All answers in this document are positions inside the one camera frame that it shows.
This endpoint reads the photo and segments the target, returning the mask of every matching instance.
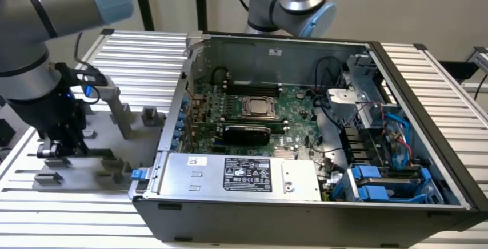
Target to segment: motherboard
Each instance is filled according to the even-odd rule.
[[[193,95],[193,153],[309,159],[320,136],[314,94],[298,86],[212,86]]]

